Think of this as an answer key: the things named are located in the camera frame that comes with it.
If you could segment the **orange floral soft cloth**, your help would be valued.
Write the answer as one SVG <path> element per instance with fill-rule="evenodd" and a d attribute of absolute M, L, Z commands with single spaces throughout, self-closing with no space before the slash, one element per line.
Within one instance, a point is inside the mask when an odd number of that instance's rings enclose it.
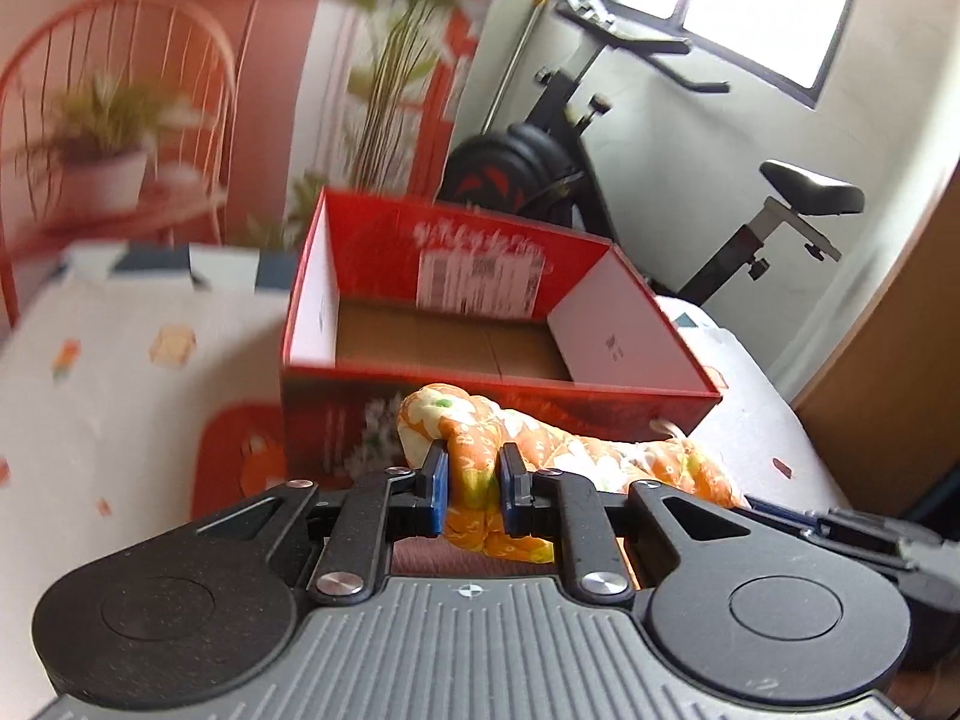
<path fill-rule="evenodd" d="M 444 538 L 461 550 L 529 564 L 550 564 L 553 546 L 535 536 L 506 533 L 496 465 L 508 444 L 519 450 L 529 473 L 576 473 L 601 493 L 625 494 L 636 481 L 655 479 L 726 509 L 747 504 L 721 468 L 677 426 L 666 424 L 661 431 L 667 437 L 652 442 L 575 436 L 448 383 L 418 388 L 400 403 L 397 415 L 407 465 L 420 468 L 435 442 L 448 449 Z"/>

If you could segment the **wooden cabinet panel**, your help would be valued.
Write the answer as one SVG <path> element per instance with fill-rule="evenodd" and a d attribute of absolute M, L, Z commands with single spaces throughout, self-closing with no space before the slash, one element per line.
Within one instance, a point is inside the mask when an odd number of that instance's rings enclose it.
<path fill-rule="evenodd" d="M 901 514 L 957 465 L 957 177 L 794 408 L 858 509 Z"/>

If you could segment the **red cardboard box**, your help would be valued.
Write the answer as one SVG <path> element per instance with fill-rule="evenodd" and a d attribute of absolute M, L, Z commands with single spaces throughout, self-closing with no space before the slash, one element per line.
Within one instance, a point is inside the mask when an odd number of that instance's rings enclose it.
<path fill-rule="evenodd" d="M 395 407 L 452 383 L 579 436 L 693 429 L 719 401 L 605 239 L 442 203 L 322 190 L 281 344 L 286 461 L 338 486 L 395 452 Z"/>

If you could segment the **patterned white tablecloth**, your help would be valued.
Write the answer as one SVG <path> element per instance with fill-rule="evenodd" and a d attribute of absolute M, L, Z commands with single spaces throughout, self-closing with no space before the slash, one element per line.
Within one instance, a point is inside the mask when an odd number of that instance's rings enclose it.
<path fill-rule="evenodd" d="M 293 255 L 82 242 L 2 328 L 2 712 L 53 692 L 34 606 L 71 569 L 285 478 L 280 343 Z"/>

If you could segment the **black exercise bike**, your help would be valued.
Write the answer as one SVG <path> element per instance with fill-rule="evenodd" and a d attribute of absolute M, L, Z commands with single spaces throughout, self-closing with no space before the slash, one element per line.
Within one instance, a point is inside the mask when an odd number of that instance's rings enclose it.
<path fill-rule="evenodd" d="M 578 48 L 564 64 L 540 68 L 539 98 L 524 117 L 501 121 L 501 103 L 542 18 L 577 29 Z M 729 83 L 695 82 L 670 65 L 695 50 L 703 49 L 623 18 L 604 0 L 530 0 L 483 124 L 449 154 L 439 197 L 619 242 L 605 193 L 613 172 L 646 179 L 656 169 L 688 174 L 703 166 L 703 153 L 664 140 L 682 101 L 731 91 Z"/>

